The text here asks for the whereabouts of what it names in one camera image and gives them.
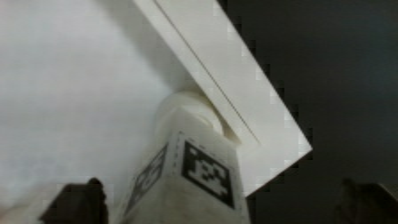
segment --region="white object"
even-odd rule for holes
[[[237,145],[183,107],[160,145],[132,182],[121,223],[249,224]]]
[[[203,123],[212,127],[212,130],[224,135],[223,123],[212,109],[212,103],[196,92],[185,91],[167,97],[159,108],[155,120],[155,139],[159,142],[164,142],[169,138],[173,116],[176,110],[182,108],[185,108]]]

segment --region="white surface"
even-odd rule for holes
[[[0,2],[0,212],[91,176],[112,209],[157,107],[187,82],[130,1]]]
[[[244,190],[251,194],[311,145],[217,1],[135,2],[237,132]]]

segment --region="dark background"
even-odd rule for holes
[[[398,183],[398,1],[221,0],[313,153],[249,197],[253,223],[333,223],[342,180]]]

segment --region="dark object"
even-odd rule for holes
[[[41,216],[45,224],[109,224],[105,198],[96,178],[88,184],[66,185]]]
[[[398,202],[379,184],[343,180],[338,224],[398,224]]]

